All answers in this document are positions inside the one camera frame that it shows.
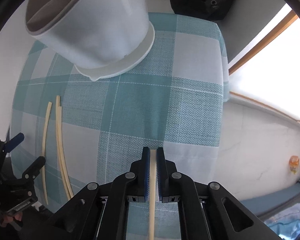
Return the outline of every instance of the white bucket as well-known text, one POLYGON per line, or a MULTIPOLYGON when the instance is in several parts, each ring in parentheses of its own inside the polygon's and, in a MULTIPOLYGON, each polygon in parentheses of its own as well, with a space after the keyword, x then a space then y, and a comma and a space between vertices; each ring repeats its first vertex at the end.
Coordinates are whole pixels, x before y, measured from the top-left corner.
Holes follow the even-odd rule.
POLYGON ((131 54, 149 18, 146 0, 29 0, 26 28, 80 69, 92 70, 131 54))

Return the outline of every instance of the black clamp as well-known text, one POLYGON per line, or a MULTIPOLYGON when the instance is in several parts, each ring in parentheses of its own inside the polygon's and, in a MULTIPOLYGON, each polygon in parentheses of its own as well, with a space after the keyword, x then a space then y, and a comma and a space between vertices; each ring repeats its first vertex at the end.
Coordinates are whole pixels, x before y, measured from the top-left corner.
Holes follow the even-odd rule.
POLYGON ((11 152, 24 140, 19 133, 10 141, 0 141, 0 223, 4 215, 13 217, 38 201, 34 190, 34 179, 40 174, 45 158, 38 157, 22 174, 21 179, 9 179, 2 173, 2 166, 7 153, 11 152))
MULTIPOLYGON (((143 148, 141 160, 113 182, 89 183, 29 239, 126 238, 129 202, 145 202, 148 195, 150 150, 143 148)), ((219 183, 194 182, 165 160, 157 149, 159 199, 177 202, 182 240, 279 240, 262 221, 219 183)))

